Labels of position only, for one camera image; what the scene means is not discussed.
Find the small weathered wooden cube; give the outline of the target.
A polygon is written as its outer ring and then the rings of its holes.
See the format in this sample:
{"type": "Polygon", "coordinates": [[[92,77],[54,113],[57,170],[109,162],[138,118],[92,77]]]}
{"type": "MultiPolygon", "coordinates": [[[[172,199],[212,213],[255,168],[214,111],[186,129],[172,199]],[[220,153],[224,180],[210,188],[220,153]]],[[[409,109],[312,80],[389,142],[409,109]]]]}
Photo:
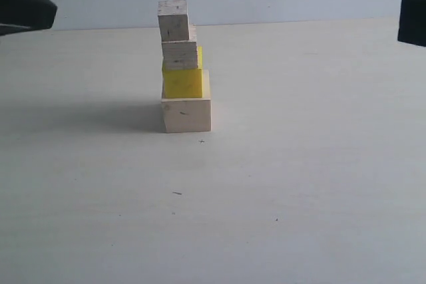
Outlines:
{"type": "Polygon", "coordinates": [[[159,1],[158,26],[162,41],[187,41],[189,39],[187,1],[159,1]]]}

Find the medium weathered wooden cube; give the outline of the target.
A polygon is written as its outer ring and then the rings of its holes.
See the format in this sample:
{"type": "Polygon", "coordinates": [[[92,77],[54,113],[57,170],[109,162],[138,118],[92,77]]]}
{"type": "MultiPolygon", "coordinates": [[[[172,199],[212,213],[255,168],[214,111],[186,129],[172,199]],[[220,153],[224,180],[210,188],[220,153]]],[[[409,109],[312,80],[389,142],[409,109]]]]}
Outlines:
{"type": "Polygon", "coordinates": [[[163,41],[162,56],[167,70],[199,69],[201,65],[196,27],[189,26],[189,39],[185,41],[163,41]]]}

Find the yellow cube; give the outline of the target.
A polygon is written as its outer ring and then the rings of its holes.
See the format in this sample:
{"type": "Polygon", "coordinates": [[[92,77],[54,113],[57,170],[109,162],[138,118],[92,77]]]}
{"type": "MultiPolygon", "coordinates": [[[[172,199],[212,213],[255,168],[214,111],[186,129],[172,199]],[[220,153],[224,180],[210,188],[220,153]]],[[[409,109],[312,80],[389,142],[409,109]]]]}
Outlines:
{"type": "Polygon", "coordinates": [[[202,46],[198,46],[198,66],[195,69],[171,70],[162,64],[163,97],[201,98],[203,89],[202,46]]]}

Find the large pale wooden cube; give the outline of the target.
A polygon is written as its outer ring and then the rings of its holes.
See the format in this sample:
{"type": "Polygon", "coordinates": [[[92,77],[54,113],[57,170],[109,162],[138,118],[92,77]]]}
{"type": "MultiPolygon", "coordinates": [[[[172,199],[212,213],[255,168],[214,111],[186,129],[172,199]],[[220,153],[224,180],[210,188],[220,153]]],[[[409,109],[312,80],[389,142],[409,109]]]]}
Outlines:
{"type": "Polygon", "coordinates": [[[166,133],[209,132],[212,130],[210,73],[203,70],[201,98],[166,98],[162,83],[161,107],[166,133]]]}

